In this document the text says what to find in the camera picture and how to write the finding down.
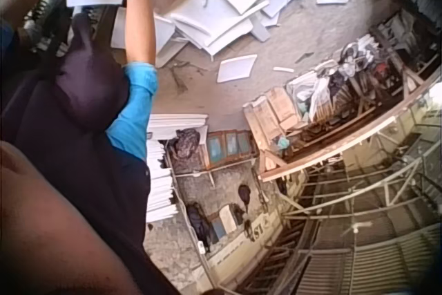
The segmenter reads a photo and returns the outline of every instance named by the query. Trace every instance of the stack of white panels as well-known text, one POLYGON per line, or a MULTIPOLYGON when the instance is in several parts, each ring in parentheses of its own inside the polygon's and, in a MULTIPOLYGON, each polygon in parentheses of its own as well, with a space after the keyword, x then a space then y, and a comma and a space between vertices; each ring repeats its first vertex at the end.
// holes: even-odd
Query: stack of white panels
POLYGON ((147 165, 151 172, 151 193, 147 202, 146 222, 171 218, 178 210, 171 204, 173 186, 171 169, 162 168, 166 151, 158 141, 147 141, 147 165))
POLYGON ((152 140, 172 140, 177 130, 199 128, 207 121, 207 114, 152 114, 147 132, 152 140))

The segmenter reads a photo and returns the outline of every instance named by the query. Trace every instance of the blue shirt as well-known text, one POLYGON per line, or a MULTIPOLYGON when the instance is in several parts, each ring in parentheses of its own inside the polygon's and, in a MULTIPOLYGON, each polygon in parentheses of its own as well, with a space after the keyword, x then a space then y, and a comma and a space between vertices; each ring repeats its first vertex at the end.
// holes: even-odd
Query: blue shirt
MULTIPOLYGON (((0 51, 3 55, 10 45, 14 31, 1 21, 0 51)), ((129 78, 129 99, 106 134, 110 143, 135 157, 146 161, 147 124, 151 115, 152 98, 158 89, 157 70, 150 64, 133 62, 124 67, 129 78)))

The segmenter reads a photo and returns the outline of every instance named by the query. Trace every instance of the concrete floor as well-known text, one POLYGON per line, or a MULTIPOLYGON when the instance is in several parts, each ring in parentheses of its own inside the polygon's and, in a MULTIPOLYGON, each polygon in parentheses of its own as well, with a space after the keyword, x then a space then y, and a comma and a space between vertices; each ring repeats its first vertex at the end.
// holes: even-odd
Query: concrete floor
POLYGON ((281 13, 280 27, 270 28, 271 38, 263 44, 246 35, 218 53, 214 62, 204 51, 189 44, 167 66, 189 61, 204 70, 193 66, 176 68, 176 75, 187 88, 179 93, 171 71, 160 69, 160 89, 153 112, 206 113, 210 131, 245 129, 243 104, 319 64, 346 43, 365 35, 371 25, 388 18, 395 10, 390 0, 350 0, 341 6, 317 6, 316 0, 293 0, 281 13), (304 53, 314 55, 295 64, 304 53), (216 83, 223 59, 250 54, 258 55, 250 78, 216 83), (273 72, 274 66, 294 68, 295 73, 273 72))

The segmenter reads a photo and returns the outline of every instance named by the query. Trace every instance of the cloth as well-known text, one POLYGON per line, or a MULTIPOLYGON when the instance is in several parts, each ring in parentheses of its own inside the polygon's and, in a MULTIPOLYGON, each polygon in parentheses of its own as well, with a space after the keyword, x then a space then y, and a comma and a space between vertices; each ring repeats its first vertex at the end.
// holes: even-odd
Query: cloth
POLYGON ((1 57, 12 42, 14 37, 14 30, 11 28, 10 24, 3 19, 0 19, 0 51, 1 57))
MULTIPOLYGON (((3 55, 14 31, 5 21, 0 28, 3 55)), ((132 63, 122 70, 107 50, 93 45, 84 13, 74 17, 73 30, 55 79, 55 96, 80 126, 96 133, 107 129, 113 146, 146 161, 147 124, 158 85, 155 68, 132 63)))
POLYGON ((125 106, 126 100, 115 89, 115 86, 121 88, 120 78, 126 79, 124 72, 116 70, 103 76, 86 68, 89 75, 97 77, 79 73, 84 67, 78 67, 77 62, 85 59, 93 68, 113 68, 112 64, 98 64, 113 59, 103 56, 101 50, 84 39, 80 39, 83 44, 76 52, 70 54, 72 67, 62 67, 64 74, 70 75, 66 81, 57 82, 57 77, 38 70, 26 75, 1 114, 0 138, 21 150, 45 179, 80 211, 122 259, 143 294, 179 294, 143 248, 151 183, 148 167, 141 158, 114 147, 105 131, 97 130, 117 119, 121 110, 130 108, 131 103, 125 106), (106 77, 111 78, 110 83, 100 81, 106 77), (78 95, 73 89, 63 90, 69 80, 73 82, 69 88, 79 89, 78 95), (101 101, 92 100, 96 90, 86 85, 91 82, 104 85, 98 87, 101 101), (110 100, 107 93, 118 101, 110 100), (81 108, 88 100, 93 107, 85 111, 81 108), (102 115, 97 105, 104 101, 110 101, 110 107, 102 115), (100 118, 101 123, 93 119, 91 110, 97 112, 95 117, 100 118))
POLYGON ((1 117, 1 139, 19 150, 122 259, 143 294, 179 294, 143 248, 150 177, 145 162, 78 126, 53 84, 27 78, 1 117))
POLYGON ((106 133, 113 146, 146 161, 147 124, 158 87, 157 71, 152 65, 139 62, 124 70, 130 82, 129 100, 106 133))

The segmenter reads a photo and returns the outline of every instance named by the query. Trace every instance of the ground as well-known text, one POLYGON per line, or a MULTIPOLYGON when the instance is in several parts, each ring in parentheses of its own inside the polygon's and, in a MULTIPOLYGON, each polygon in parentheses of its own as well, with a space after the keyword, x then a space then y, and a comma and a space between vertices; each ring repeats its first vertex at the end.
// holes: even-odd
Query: ground
MULTIPOLYGON (((316 0, 293 0, 282 11, 280 26, 270 28, 271 38, 265 43, 260 43, 252 36, 244 36, 216 55, 214 62, 204 51, 188 45, 168 64, 171 66, 189 61, 193 65, 175 69, 175 74, 187 90, 179 93, 171 71, 168 68, 159 69, 160 88, 155 97, 153 112, 206 113, 209 115, 210 131, 246 129, 243 104, 316 66, 346 43, 365 35, 370 26, 388 18, 395 10, 390 0, 350 0, 342 6, 317 6, 316 0), (304 53, 314 54, 296 64, 304 53), (223 59, 251 54, 257 54, 258 59, 250 78, 216 83, 218 68, 223 59), (274 66, 293 68, 295 73, 273 72, 274 66)), ((236 175, 229 170, 220 171, 220 176, 225 179, 215 181, 215 188, 203 177, 185 179, 181 181, 180 187, 183 194, 188 196, 186 198, 199 201, 207 210, 205 212, 210 214, 213 213, 211 204, 216 196, 219 198, 213 205, 216 208, 220 204, 236 201, 236 188, 244 170, 240 167, 236 171, 239 172, 236 175), (219 190, 226 194, 219 195, 219 190)), ((179 289, 187 288, 188 294, 196 294, 191 268, 198 261, 191 253, 190 238, 186 232, 182 216, 176 216, 172 220, 154 224, 154 230, 147 234, 144 244, 152 254, 153 262, 179 289), (184 238, 187 243, 185 248, 172 244, 184 238), (161 250, 164 243, 170 243, 175 248, 173 255, 169 245, 166 250, 161 250), (179 263, 181 257, 184 265, 179 263)))
POLYGON ((154 113, 206 113, 209 130, 246 129, 242 105, 276 85, 319 64, 346 43, 365 35, 368 28, 388 18, 396 8, 390 0, 350 0, 346 5, 318 6, 316 0, 293 0, 282 11, 280 26, 270 28, 271 38, 260 43, 251 35, 233 42, 215 56, 188 45, 173 63, 189 61, 194 66, 176 68, 175 73, 187 90, 178 93, 171 71, 159 70, 160 88, 154 113), (314 53, 296 64, 304 53, 314 53), (216 83, 224 59, 257 54, 248 79, 216 83), (274 66, 295 69, 295 73, 273 72, 274 66))

